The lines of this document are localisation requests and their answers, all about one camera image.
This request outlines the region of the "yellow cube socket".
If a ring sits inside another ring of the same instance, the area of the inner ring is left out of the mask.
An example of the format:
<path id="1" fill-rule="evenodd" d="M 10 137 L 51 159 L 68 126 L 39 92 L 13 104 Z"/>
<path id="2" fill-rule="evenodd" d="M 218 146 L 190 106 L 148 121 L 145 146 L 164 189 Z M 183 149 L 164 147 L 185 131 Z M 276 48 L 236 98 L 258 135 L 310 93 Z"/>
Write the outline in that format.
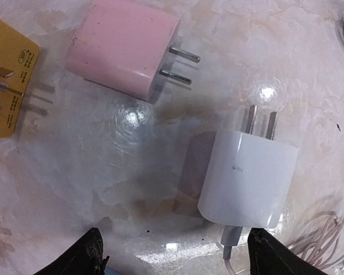
<path id="1" fill-rule="evenodd" d="M 0 138 L 15 130 L 40 47 L 0 19 Z"/>

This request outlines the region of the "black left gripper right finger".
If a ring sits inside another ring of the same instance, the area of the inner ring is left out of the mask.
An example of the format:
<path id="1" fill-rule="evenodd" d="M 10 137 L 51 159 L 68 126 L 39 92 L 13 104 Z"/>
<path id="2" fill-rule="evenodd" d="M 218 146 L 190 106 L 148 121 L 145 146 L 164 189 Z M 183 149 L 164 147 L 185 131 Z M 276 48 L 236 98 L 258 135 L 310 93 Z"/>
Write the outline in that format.
<path id="1" fill-rule="evenodd" d="M 296 256 L 265 229 L 251 229 L 248 251 L 251 275 L 324 274 Z"/>

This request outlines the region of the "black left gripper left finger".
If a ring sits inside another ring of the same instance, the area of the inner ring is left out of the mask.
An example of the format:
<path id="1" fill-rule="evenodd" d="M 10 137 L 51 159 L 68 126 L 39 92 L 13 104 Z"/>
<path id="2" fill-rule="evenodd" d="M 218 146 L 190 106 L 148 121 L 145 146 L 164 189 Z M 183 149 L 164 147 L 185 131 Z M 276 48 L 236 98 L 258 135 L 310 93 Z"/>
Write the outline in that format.
<path id="1" fill-rule="evenodd" d="M 58 259 L 35 275 L 105 274 L 109 257 L 103 257 L 103 239 L 96 227 L 89 229 Z"/>

